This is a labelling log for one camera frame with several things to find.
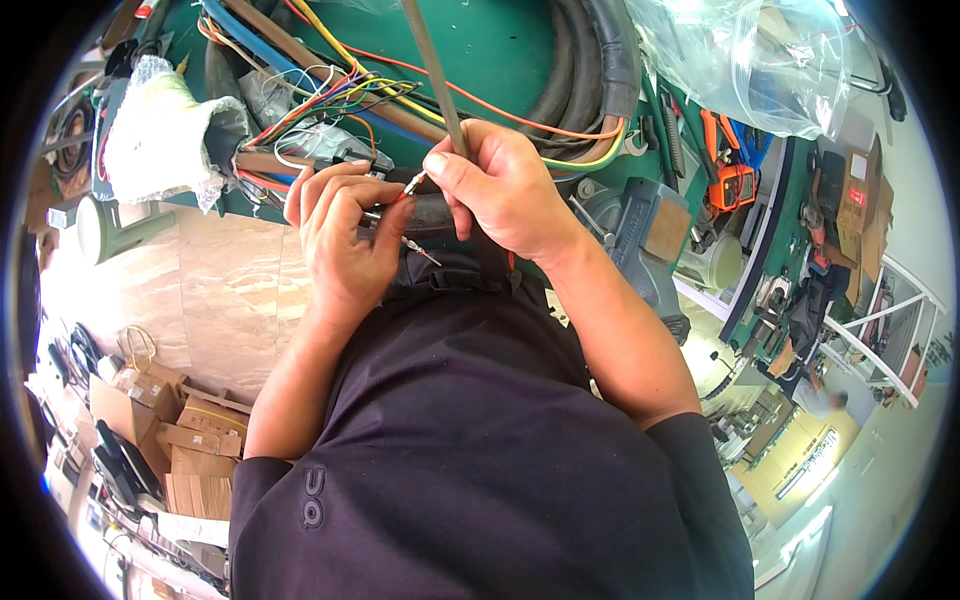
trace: left hand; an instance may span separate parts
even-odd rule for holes
[[[317,319],[350,333],[396,275],[400,237],[416,204],[410,197],[389,206],[373,240],[357,239],[364,209],[392,203],[403,191],[402,183],[364,177],[369,169],[366,160],[337,164],[316,175],[306,168],[290,186],[283,208],[287,222],[300,232]]]

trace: paper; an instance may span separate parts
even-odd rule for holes
[[[850,175],[861,181],[867,180],[867,158],[853,155],[850,160]]]

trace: white wall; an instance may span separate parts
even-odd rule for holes
[[[755,557],[760,560],[756,572],[769,570],[780,560],[783,545],[825,506],[832,505],[823,564],[819,573],[811,576],[816,578],[812,598],[862,596],[899,545],[923,497],[926,467],[939,438],[930,432],[940,430],[947,405],[948,386],[933,384],[913,411],[901,403],[888,410],[875,410],[840,462],[840,473],[827,491],[756,548]],[[805,549],[816,551],[813,546]],[[802,544],[794,560],[804,560],[803,552]],[[772,585],[759,589],[756,598],[800,600],[807,590],[806,585]]]

